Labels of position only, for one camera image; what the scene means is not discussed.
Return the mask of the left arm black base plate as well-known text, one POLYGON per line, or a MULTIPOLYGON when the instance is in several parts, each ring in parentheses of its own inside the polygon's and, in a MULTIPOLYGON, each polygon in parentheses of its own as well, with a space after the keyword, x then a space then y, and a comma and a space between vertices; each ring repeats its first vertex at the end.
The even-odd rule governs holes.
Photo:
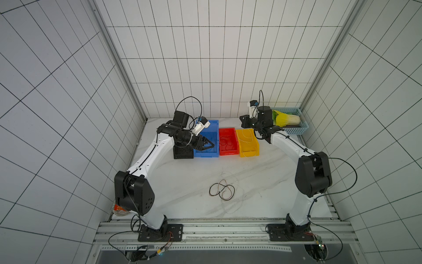
POLYGON ((182 241, 184 226, 182 224, 164 223, 160 229, 152 229, 142 225, 138 233, 139 242, 180 242, 182 241))

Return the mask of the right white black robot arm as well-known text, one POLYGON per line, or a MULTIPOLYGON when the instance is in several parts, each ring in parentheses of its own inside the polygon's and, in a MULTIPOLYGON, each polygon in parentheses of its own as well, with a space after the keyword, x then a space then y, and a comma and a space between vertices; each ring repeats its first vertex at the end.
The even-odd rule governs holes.
POLYGON ((274 124, 273 112, 269 106, 259 106, 258 101, 248 103, 248 114, 240 116, 243 128, 253 129, 259 140, 265 140, 287 154, 297 165, 295 185, 298 190, 290 213, 285 220, 287 235, 306 232, 311 224, 313 205, 332 185, 329 158, 324 152, 311 152, 304 145, 284 134, 274 124))

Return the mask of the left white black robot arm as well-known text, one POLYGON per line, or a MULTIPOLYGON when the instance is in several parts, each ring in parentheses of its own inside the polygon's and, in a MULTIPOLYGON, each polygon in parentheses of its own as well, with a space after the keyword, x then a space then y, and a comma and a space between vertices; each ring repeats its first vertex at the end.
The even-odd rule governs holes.
POLYGON ((199 117, 193 129, 188 130, 189 115, 175 111, 172 120, 157 128, 156 136, 141 158, 126 171, 119 171, 114 177, 115 202, 126 211, 134 211, 145 226, 165 233, 163 226, 167 217, 154 208, 155 193, 148 181, 162 158, 176 144, 204 151, 214 144, 200 134, 210 126, 206 117, 199 117))

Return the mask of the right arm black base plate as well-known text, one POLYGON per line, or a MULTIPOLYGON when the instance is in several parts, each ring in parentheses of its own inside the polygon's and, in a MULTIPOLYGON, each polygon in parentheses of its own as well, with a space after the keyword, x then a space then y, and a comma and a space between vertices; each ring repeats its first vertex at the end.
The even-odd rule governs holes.
POLYGON ((296 225, 290 218, 284 224, 267 224, 266 232, 271 242, 311 242, 315 236, 311 233, 310 223, 296 225))

